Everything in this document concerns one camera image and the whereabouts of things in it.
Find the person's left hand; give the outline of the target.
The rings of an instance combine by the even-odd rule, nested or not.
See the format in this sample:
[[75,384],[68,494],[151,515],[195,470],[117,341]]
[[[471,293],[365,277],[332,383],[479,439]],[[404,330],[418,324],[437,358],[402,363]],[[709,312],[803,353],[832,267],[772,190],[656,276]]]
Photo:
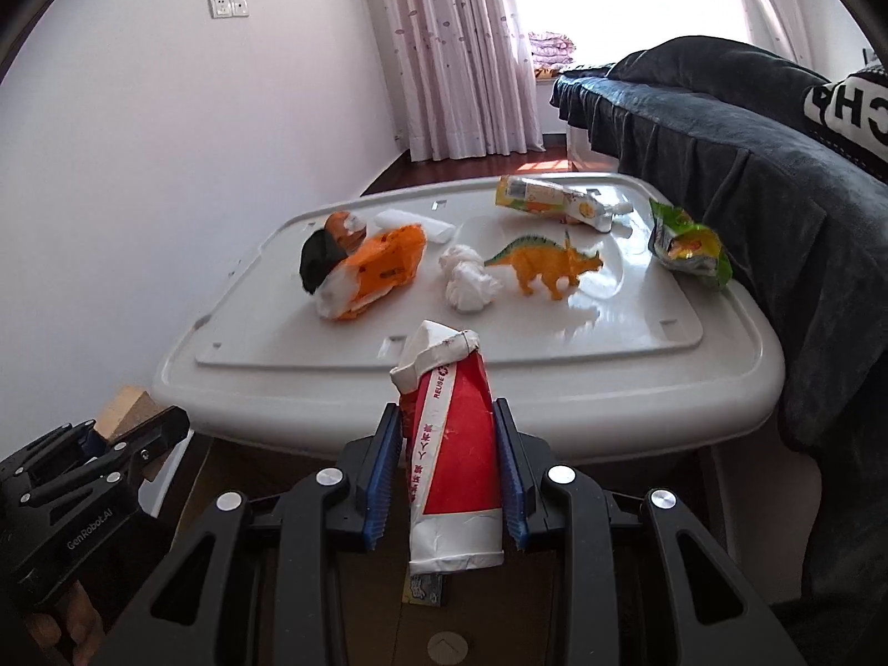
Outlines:
[[63,636],[72,640],[72,663],[75,666],[87,666],[105,639],[101,615],[80,582],[72,583],[68,595],[63,598],[59,617],[51,613],[35,613],[26,625],[42,651],[53,649]]

